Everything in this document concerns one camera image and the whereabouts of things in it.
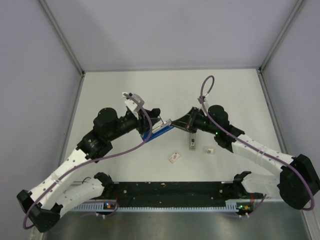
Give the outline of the blue black stapler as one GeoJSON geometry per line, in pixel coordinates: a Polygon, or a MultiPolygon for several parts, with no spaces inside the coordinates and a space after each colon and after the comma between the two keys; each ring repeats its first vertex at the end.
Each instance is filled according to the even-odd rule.
{"type": "MultiPolygon", "coordinates": [[[[167,133],[168,131],[172,130],[174,127],[172,126],[172,120],[171,119],[167,119],[165,121],[163,121],[161,124],[156,126],[155,129],[155,134],[156,134],[156,138],[167,133]]],[[[153,139],[142,139],[144,142],[150,142],[153,139]]]]}

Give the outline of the grey black stapler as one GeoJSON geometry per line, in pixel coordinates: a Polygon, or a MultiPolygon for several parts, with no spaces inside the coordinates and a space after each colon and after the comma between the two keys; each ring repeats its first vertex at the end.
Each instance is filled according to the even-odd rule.
{"type": "Polygon", "coordinates": [[[191,151],[196,150],[196,133],[189,134],[189,149],[191,151]]]}

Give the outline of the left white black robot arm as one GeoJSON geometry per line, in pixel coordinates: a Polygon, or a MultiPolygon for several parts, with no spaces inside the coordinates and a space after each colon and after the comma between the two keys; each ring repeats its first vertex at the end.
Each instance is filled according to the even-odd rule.
{"type": "Polygon", "coordinates": [[[25,220],[40,233],[52,229],[74,207],[97,197],[109,198],[114,191],[109,175],[99,172],[87,183],[70,188],[77,177],[98,163],[113,148],[112,141],[136,130],[149,134],[158,123],[161,110],[138,106],[126,108],[118,117],[111,107],[101,109],[93,120],[93,129],[76,145],[66,160],[50,176],[30,190],[21,190],[16,198],[25,213],[25,220]]]}

